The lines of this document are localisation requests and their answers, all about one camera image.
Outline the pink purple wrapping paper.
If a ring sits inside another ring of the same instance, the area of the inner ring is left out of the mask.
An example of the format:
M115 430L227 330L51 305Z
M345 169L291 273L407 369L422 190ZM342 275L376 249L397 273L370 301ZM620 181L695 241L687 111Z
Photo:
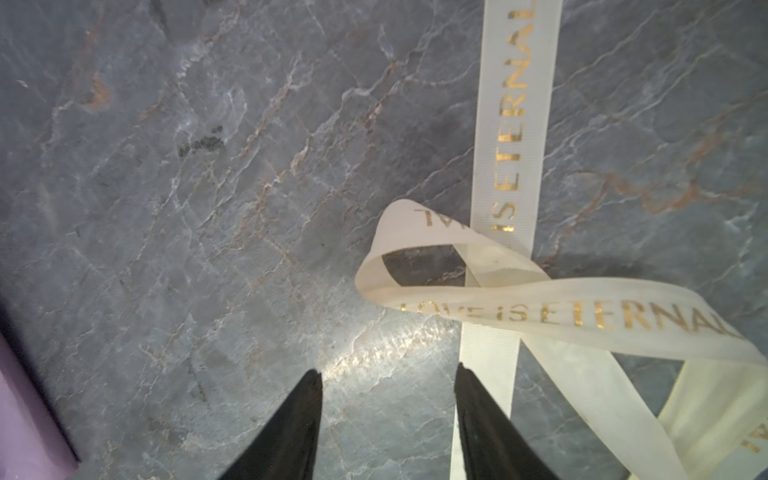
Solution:
M6 340L1 341L1 477L61 480L78 461Z

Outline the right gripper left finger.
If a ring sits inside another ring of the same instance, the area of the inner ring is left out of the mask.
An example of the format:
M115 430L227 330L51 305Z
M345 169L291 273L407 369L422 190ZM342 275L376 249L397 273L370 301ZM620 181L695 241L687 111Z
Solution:
M307 371L221 480L311 480L322 420L323 382Z

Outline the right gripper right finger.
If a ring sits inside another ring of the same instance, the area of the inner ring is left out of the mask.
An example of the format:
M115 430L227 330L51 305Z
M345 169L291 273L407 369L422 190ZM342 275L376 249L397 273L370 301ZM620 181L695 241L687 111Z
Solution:
M475 373L462 364L457 367L454 393L468 480L557 480Z

